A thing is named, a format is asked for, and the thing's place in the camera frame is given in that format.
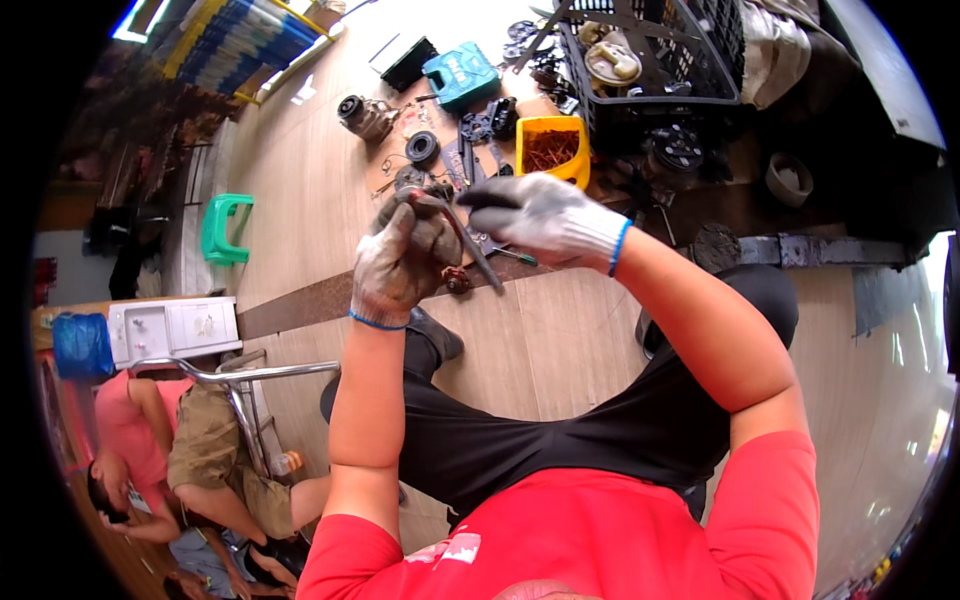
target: bottle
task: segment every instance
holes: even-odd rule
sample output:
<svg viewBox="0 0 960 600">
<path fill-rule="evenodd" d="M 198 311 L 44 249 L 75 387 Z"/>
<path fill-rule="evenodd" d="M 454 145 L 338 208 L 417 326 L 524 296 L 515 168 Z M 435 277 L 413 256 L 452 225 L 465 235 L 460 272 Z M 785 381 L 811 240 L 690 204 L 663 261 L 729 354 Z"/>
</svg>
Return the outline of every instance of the bottle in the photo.
<svg viewBox="0 0 960 600">
<path fill-rule="evenodd" d="M 303 457 L 295 450 L 289 450 L 275 457 L 270 463 L 270 472 L 275 477 L 289 474 L 303 466 Z"/>
</svg>

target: green plastic stool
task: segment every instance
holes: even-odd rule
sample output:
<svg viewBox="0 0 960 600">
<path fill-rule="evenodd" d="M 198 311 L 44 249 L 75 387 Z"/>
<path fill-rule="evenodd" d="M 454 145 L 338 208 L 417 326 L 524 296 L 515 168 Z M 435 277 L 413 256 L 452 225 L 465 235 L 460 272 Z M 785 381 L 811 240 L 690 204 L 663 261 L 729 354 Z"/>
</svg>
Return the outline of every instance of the green plastic stool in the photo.
<svg viewBox="0 0 960 600">
<path fill-rule="evenodd" d="M 220 194 L 210 200 L 204 213 L 204 231 L 200 238 L 200 249 L 204 258 L 216 265 L 225 267 L 235 262 L 250 260 L 250 250 L 237 248 L 227 241 L 227 217 L 232 217 L 238 204 L 253 205 L 253 196 L 245 194 Z M 246 224 L 246 218 L 237 229 L 239 233 Z"/>
</svg>

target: yellow container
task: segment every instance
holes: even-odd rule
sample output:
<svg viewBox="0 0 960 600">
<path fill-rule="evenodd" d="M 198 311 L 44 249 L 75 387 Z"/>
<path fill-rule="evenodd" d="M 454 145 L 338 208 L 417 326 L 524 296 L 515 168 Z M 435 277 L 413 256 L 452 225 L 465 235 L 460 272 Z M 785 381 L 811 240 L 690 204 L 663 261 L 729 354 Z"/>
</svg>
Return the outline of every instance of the yellow container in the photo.
<svg viewBox="0 0 960 600">
<path fill-rule="evenodd" d="M 580 147 L 577 154 L 564 164 L 547 171 L 559 180 L 569 180 L 580 189 L 587 189 L 590 181 L 590 140 L 587 137 L 587 124 L 577 116 L 525 117 L 516 121 L 516 173 L 523 171 L 523 134 L 524 132 L 579 132 Z"/>
</svg>

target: green-handled screwdriver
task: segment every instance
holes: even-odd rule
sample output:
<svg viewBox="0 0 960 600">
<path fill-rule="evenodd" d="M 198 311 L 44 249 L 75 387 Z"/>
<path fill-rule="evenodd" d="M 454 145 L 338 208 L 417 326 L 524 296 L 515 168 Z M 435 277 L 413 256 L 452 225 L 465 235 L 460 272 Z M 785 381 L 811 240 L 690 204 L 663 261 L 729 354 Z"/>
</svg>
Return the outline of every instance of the green-handled screwdriver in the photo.
<svg viewBox="0 0 960 600">
<path fill-rule="evenodd" d="M 493 248 L 493 249 L 496 250 L 497 252 L 500 252 L 501 254 L 512 256 L 513 258 L 519 260 L 524 264 L 530 265 L 531 267 L 537 266 L 537 259 L 531 256 L 530 254 L 524 254 L 524 253 L 517 254 L 514 252 L 503 250 L 502 248 Z"/>
</svg>

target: work glove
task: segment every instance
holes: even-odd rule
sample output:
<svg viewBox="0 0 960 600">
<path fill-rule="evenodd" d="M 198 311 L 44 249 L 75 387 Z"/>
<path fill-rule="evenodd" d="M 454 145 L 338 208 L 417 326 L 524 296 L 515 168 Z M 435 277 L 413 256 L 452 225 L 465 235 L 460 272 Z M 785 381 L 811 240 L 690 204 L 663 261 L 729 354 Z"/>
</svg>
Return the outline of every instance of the work glove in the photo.
<svg viewBox="0 0 960 600">
<path fill-rule="evenodd" d="M 613 276 L 630 220 L 545 173 L 495 177 L 473 185 L 458 204 L 470 225 L 517 244 L 550 264 L 572 262 Z"/>
<path fill-rule="evenodd" d="M 442 214 L 443 201 L 394 194 L 357 245 L 350 316 L 380 329 L 402 329 L 410 309 L 437 291 L 444 268 L 460 264 L 463 249 Z"/>
</svg>

